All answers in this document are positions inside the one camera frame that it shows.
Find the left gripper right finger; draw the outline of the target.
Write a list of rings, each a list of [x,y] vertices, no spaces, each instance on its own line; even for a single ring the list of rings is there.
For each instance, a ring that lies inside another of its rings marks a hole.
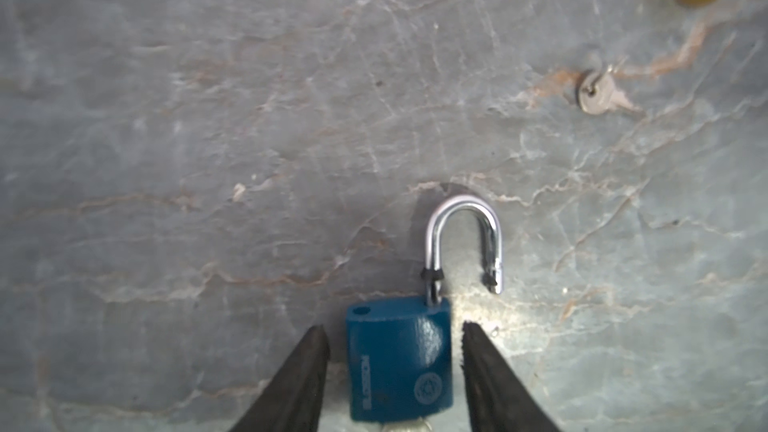
[[[462,353],[472,431],[559,431],[479,324],[463,323]]]

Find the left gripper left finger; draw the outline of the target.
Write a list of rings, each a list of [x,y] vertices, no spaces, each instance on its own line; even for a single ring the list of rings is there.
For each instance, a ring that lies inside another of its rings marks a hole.
[[[316,432],[330,346],[321,325],[310,327],[234,431]]]

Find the blue padlock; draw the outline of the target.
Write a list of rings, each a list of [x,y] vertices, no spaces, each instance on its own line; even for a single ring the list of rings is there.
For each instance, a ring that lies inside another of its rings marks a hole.
[[[493,207],[474,195],[440,204],[425,232],[423,294],[354,304],[346,312],[350,416],[355,422],[415,421],[452,407],[452,304],[442,294],[442,235],[468,211],[480,224],[484,283],[503,290],[503,239]]]

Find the silver key for blue padlock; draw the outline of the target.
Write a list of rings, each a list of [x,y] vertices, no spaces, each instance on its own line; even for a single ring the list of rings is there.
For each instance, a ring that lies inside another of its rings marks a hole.
[[[424,418],[386,423],[381,432],[432,432],[433,428]]]

